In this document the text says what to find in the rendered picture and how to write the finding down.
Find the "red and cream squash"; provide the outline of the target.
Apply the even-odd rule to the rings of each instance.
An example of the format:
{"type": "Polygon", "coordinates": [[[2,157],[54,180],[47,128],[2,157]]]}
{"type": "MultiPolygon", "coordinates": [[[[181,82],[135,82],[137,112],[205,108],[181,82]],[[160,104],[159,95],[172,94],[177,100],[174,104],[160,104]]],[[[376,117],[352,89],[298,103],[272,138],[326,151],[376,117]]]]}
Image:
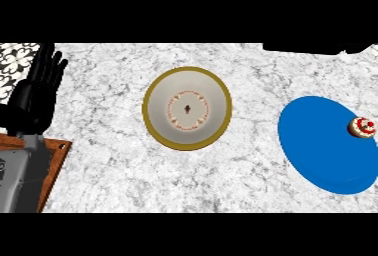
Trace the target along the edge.
{"type": "Polygon", "coordinates": [[[357,138],[371,138],[376,133],[374,123],[363,117],[355,117],[348,123],[348,132],[357,138]]]}

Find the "white bowl with gold rim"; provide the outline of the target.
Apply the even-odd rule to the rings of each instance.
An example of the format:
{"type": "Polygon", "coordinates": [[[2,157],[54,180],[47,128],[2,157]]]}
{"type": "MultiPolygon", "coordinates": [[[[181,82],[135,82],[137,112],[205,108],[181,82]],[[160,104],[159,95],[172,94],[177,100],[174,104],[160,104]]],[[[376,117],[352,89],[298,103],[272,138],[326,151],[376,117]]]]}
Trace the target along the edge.
{"type": "Polygon", "coordinates": [[[225,132],[231,97],[224,82],[199,67],[168,70],[147,87],[141,115],[153,139],[168,148],[206,147],[225,132]]]}

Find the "black and white patterned tile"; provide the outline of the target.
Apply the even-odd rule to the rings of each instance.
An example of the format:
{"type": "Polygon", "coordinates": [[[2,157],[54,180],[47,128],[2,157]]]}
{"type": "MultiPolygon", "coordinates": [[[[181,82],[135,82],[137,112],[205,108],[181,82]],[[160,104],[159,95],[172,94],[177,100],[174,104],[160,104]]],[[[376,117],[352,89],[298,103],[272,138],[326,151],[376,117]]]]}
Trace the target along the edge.
{"type": "Polygon", "coordinates": [[[0,43],[0,103],[5,104],[16,83],[26,77],[38,43],[0,43]]]}

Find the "blue plate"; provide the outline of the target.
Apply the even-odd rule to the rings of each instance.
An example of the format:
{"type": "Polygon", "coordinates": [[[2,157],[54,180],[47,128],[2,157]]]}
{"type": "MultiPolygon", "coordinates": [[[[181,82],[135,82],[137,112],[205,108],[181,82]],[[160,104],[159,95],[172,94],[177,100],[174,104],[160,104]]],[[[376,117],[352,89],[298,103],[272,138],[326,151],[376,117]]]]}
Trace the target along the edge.
{"type": "Polygon", "coordinates": [[[336,194],[364,191],[378,178],[373,137],[348,132],[355,114],[317,96],[295,99],[283,108],[277,131],[286,158],[302,177],[336,194]]]}

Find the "black appliance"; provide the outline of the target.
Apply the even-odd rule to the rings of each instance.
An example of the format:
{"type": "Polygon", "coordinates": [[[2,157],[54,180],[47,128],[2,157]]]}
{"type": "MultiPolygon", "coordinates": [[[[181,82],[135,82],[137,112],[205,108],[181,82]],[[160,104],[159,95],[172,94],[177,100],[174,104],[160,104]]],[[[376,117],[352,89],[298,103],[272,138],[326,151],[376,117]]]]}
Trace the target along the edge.
{"type": "Polygon", "coordinates": [[[360,53],[370,43],[264,43],[262,49],[267,51],[336,55],[360,53]]]}

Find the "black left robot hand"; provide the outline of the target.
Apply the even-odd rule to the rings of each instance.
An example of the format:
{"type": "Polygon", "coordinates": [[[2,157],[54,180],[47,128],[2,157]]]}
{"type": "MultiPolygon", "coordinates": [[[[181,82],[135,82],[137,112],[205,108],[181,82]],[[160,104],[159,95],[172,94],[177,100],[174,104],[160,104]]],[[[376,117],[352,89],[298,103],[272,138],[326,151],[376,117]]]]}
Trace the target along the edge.
{"type": "Polygon", "coordinates": [[[41,135],[50,127],[66,65],[54,44],[42,43],[27,76],[17,82],[7,103],[0,103],[0,128],[8,136],[41,135]]]}

